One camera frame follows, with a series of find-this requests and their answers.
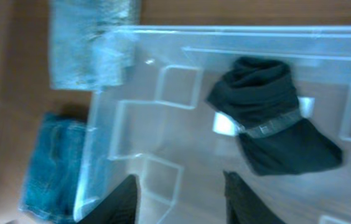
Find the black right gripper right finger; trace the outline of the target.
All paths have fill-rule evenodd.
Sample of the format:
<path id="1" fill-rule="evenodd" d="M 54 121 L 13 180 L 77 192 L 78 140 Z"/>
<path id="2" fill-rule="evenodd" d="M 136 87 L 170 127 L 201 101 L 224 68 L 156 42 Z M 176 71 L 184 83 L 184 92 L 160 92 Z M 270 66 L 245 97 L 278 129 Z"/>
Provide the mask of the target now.
<path id="1" fill-rule="evenodd" d="M 227 224 L 285 224 L 236 172 L 223 174 Z"/>

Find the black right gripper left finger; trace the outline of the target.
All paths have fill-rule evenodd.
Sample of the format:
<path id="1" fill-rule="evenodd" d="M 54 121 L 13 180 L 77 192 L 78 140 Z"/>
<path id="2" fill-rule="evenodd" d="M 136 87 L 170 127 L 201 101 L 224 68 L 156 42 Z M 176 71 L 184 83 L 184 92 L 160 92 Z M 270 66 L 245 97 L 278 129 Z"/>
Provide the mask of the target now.
<path id="1" fill-rule="evenodd" d="M 77 224 L 135 224 L 138 196 L 137 177 L 129 175 Z"/>

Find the black garment with tape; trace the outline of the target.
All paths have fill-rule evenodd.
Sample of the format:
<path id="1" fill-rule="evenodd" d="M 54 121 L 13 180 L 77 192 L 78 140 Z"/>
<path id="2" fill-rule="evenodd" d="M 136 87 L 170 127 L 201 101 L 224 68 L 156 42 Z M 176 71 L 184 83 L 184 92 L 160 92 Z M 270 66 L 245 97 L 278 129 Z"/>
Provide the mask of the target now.
<path id="1" fill-rule="evenodd" d="M 340 167 L 340 147 L 300 111 L 288 64 L 240 57 L 207 97 L 236 124 L 242 153 L 256 175 L 301 175 Z"/>

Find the light blue jeans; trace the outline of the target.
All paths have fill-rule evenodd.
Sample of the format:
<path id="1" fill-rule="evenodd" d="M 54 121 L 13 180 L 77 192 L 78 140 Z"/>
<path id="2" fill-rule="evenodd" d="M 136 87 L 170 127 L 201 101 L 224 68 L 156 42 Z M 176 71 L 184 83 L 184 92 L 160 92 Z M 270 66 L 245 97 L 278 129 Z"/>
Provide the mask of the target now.
<path id="1" fill-rule="evenodd" d="M 138 0 L 50 0 L 50 86 L 95 91 L 119 86 L 134 47 L 115 32 L 139 24 Z"/>

